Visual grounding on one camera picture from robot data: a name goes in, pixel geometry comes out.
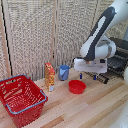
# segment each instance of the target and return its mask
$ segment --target basket handle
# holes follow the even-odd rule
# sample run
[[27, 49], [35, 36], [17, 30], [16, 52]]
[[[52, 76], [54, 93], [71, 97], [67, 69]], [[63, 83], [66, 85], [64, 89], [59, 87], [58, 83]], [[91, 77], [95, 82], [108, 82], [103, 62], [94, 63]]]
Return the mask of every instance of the basket handle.
[[8, 110], [10, 111], [11, 114], [17, 115], [17, 114], [19, 114], [19, 113], [21, 113], [21, 112], [24, 112], [24, 111], [26, 111], [26, 110], [28, 110], [28, 109], [30, 109], [30, 108], [32, 108], [32, 107], [35, 107], [35, 106], [38, 105], [38, 104], [41, 104], [41, 103], [45, 102], [45, 101], [47, 100], [47, 96], [43, 93], [42, 90], [40, 90], [40, 92], [42, 93], [42, 95], [44, 95], [44, 97], [45, 97], [44, 100], [42, 100], [42, 101], [40, 101], [40, 102], [38, 102], [38, 103], [35, 103], [35, 104], [33, 104], [33, 105], [31, 105], [31, 106], [29, 106], [29, 107], [27, 107], [27, 108], [25, 108], [25, 109], [23, 109], [23, 110], [21, 110], [21, 111], [19, 111], [19, 112], [13, 112], [13, 111], [11, 110], [11, 108], [9, 107], [8, 104], [6, 104], [5, 106], [8, 107]]
[[30, 79], [30, 78], [29, 78], [29, 77], [27, 77], [26, 75], [21, 74], [21, 75], [17, 75], [17, 76], [9, 77], [9, 78], [4, 79], [4, 80], [0, 80], [0, 82], [3, 82], [3, 81], [5, 81], [5, 80], [10, 80], [10, 79], [15, 78], [15, 77], [18, 77], [18, 76], [25, 76], [27, 79]]

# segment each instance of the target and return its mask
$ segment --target wooden table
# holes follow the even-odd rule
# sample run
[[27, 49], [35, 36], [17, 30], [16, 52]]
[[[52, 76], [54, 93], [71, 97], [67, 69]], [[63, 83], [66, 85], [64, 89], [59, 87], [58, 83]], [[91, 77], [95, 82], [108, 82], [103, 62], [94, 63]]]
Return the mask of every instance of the wooden table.
[[[44, 79], [36, 81], [48, 96], [48, 102], [40, 118], [24, 128], [109, 128], [128, 99], [128, 87], [123, 79], [112, 76], [108, 84], [103, 84], [83, 73], [82, 81], [87, 87], [80, 95], [68, 89], [68, 82], [75, 79], [79, 79], [79, 74], [73, 69], [66, 81], [60, 81], [56, 75], [54, 92], [48, 92]], [[15, 128], [1, 102], [0, 128]]]

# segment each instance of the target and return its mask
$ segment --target red bowl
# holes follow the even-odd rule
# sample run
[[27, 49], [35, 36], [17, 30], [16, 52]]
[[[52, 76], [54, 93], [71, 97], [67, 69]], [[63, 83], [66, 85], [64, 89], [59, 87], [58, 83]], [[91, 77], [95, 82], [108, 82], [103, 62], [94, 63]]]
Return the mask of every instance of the red bowl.
[[71, 80], [68, 84], [69, 91], [74, 94], [82, 94], [86, 88], [85, 83], [79, 80]]

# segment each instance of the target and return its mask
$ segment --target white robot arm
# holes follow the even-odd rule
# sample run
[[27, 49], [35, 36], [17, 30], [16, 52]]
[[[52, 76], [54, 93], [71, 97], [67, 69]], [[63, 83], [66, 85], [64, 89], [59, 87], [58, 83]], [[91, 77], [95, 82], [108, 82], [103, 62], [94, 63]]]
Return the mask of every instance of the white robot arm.
[[100, 16], [88, 39], [80, 49], [81, 59], [74, 59], [77, 71], [105, 73], [107, 58], [116, 52], [116, 45], [105, 36], [114, 25], [128, 20], [128, 0], [115, 0]]

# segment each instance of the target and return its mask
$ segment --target red basket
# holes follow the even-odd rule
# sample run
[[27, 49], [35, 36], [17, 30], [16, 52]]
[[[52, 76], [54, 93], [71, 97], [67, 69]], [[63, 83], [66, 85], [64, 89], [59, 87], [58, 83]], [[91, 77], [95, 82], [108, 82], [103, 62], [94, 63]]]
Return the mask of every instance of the red basket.
[[0, 81], [0, 100], [18, 128], [36, 120], [48, 97], [27, 76]]

